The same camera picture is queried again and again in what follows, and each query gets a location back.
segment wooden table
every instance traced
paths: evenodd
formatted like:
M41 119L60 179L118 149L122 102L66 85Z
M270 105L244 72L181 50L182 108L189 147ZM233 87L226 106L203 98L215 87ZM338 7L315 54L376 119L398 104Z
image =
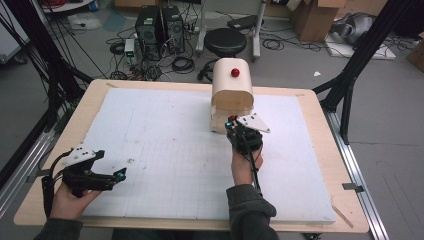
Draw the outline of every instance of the wooden table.
M211 92L212 86L205 84L132 82L114 80L95 80L90 84L78 108L63 131L45 166L63 152L81 142L95 118L103 99L110 88L164 89L176 91ZM350 232L365 233L369 226L358 197L353 190L344 190L342 183L350 183L343 160L331 134L315 93L306 89L285 89L254 87L254 94L295 96L301 105L306 127L309 131L322 175L330 194L331 204L336 213L336 222L329 225L285 224L271 221L276 231L294 232ZM43 197L39 179L31 187L28 195L15 215L18 225L43 225L45 222ZM145 219L121 217L83 217L85 226L90 227L128 227L156 229L227 230L228 221L218 220L180 220Z

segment gray sleeve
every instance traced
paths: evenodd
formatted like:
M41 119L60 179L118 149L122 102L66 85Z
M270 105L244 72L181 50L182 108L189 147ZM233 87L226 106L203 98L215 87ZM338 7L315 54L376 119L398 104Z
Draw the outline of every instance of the gray sleeve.
M49 218L34 240L78 240L82 222Z
M277 210L263 199L252 185L239 185L227 190L230 209L231 237L234 240L279 239L269 226Z

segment electronic equipment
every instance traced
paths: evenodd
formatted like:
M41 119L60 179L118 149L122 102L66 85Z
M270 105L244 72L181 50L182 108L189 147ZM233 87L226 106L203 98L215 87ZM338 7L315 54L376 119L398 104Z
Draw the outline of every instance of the electronic equipment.
M258 21L258 16L250 15L247 17L242 17L239 19L228 21L227 26L232 29L240 31L240 30L250 29L255 27L257 21Z
M134 66L137 64L137 55L135 51L135 40L134 39L126 39L125 40L125 58L127 59L127 63L130 66Z
M168 45L169 53L183 53L185 51L183 18L178 7L163 7L162 14L166 37L165 44Z
M165 40L162 17L158 6L142 6L135 23L143 59L159 61Z

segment chair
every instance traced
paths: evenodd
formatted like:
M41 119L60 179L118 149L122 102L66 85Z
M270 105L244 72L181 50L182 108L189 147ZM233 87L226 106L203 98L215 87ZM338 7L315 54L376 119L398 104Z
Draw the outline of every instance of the chair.
M247 45L246 37L231 28L218 28L206 33L204 39L206 49L217 55L219 58L236 57L236 54L241 53ZM212 78L208 73L213 71L212 63L215 63L219 58L211 60L205 64L202 70L197 74L197 80L202 80L203 77L212 82Z

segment person's right hand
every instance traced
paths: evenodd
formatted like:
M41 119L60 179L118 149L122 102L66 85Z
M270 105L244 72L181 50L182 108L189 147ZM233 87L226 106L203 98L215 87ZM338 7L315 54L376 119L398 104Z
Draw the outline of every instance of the person's right hand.
M253 158L256 159L255 165L259 169L262 166L263 158L261 155L261 149L253 152ZM252 184L252 167L249 156L243 156L233 147L233 159L231 162L231 171L233 173L234 184Z
M85 208L102 193L101 191L85 191L83 197L77 198L72 190L62 183L54 195L50 218L77 220Z

